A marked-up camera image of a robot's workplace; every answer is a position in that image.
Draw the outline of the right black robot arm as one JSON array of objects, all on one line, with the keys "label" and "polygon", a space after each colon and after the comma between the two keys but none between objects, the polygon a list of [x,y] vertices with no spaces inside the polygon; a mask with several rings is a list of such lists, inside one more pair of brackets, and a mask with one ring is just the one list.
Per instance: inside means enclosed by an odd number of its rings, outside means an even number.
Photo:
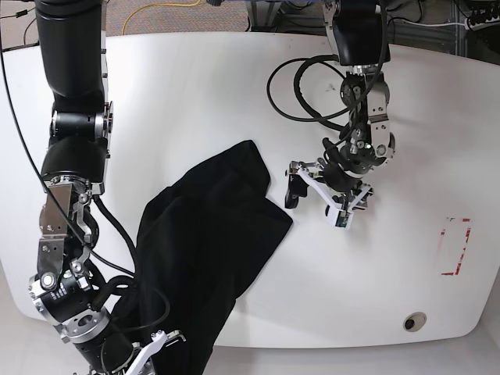
[{"label": "right black robot arm", "polygon": [[92,374],[154,374],[152,358],[184,340],[160,329],[160,319],[137,326],[130,339],[105,307],[109,297],[145,289],[138,267],[105,279],[95,253],[99,228],[91,207],[102,207],[113,104],[108,99],[103,1],[38,1],[35,13],[45,76],[54,96],[49,143],[37,171],[47,194],[39,225],[37,272],[29,291],[37,311],[87,360]]}]

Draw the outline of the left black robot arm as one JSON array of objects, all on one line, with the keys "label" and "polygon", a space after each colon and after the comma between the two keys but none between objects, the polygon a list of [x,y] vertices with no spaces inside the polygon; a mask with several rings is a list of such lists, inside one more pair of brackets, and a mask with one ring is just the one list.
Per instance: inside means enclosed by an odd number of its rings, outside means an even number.
[{"label": "left black robot arm", "polygon": [[[391,59],[388,46],[388,11],[382,1],[324,1],[322,3],[329,55],[297,58],[293,91],[308,113],[305,122],[317,122],[337,131],[339,138],[322,140],[323,156],[314,162],[292,161],[284,198],[286,209],[295,209],[309,190],[327,204],[327,222],[339,228],[351,226],[354,213],[367,207],[373,195],[363,178],[389,162],[395,154],[395,136],[390,130],[390,91],[382,67]],[[306,70],[316,64],[340,75],[340,96],[345,108],[323,116],[302,93]]]}]

